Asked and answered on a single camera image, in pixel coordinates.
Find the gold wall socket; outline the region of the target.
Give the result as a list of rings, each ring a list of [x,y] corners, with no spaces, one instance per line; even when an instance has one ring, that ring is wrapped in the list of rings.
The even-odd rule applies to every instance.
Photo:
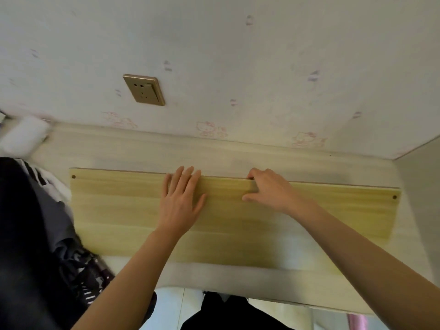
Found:
[[[138,103],[165,106],[165,99],[162,94],[160,83],[156,77],[124,74],[131,94]]]

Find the light wooden board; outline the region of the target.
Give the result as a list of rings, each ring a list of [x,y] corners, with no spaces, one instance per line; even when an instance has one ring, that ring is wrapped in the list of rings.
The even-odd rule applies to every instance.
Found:
[[[83,245],[102,256],[132,256],[157,224],[164,174],[72,168],[70,175],[74,225]],[[290,184],[364,237],[380,246],[388,243],[399,188]],[[202,176],[195,200],[207,194],[206,204],[170,260],[338,273],[296,221],[242,201],[255,191],[249,179]]]

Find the person's right forearm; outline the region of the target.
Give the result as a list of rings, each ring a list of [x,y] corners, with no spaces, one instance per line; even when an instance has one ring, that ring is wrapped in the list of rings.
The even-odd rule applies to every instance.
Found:
[[[313,202],[294,198],[284,211],[390,330],[440,330],[440,288]]]

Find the person's left forearm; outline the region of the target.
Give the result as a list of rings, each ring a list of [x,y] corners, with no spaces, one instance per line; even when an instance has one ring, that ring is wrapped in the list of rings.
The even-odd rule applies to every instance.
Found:
[[[71,330],[139,330],[158,279],[185,230],[155,229]]]

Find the person's left hand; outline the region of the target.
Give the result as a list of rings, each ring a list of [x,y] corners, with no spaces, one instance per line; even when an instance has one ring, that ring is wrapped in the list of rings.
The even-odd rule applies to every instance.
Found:
[[[201,177],[201,170],[194,169],[181,197],[176,196],[176,171],[172,175],[168,195],[162,198],[161,192],[157,227],[154,233],[178,240],[190,230],[199,218],[199,216],[194,216],[192,211],[200,198],[200,196],[195,198],[195,189]]]

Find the dark patterned clothing pile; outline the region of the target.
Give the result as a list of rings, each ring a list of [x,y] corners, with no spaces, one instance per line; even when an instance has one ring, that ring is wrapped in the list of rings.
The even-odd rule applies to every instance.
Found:
[[[67,188],[0,157],[0,330],[71,330],[115,278],[74,228]]]

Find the person's right hand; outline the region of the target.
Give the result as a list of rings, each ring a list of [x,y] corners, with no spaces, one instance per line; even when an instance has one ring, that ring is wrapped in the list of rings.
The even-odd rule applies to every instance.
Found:
[[[255,181],[261,202],[273,210],[294,217],[306,206],[307,199],[297,192],[281,175],[271,169],[252,168],[247,179]]]

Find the pink object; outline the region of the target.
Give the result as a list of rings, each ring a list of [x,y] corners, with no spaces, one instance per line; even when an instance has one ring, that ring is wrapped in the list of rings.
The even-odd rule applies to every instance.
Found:
[[[364,315],[347,314],[349,330],[368,330],[368,318]]]

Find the white furniture side panel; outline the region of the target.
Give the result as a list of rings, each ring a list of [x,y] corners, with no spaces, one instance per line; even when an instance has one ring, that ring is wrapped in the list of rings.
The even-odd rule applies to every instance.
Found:
[[[440,287],[440,135],[394,164],[408,195],[433,281]]]

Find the white blurry object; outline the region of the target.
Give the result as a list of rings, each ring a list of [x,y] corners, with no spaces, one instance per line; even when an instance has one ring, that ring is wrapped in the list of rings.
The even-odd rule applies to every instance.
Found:
[[[22,117],[0,137],[0,157],[27,159],[52,130],[52,123],[36,116]]]

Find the person's black clothing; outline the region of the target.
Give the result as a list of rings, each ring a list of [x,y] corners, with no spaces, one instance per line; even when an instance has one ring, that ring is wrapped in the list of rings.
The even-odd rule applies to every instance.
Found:
[[[200,311],[180,330],[294,330],[251,305],[245,297],[230,295],[224,301],[217,292],[203,294]]]

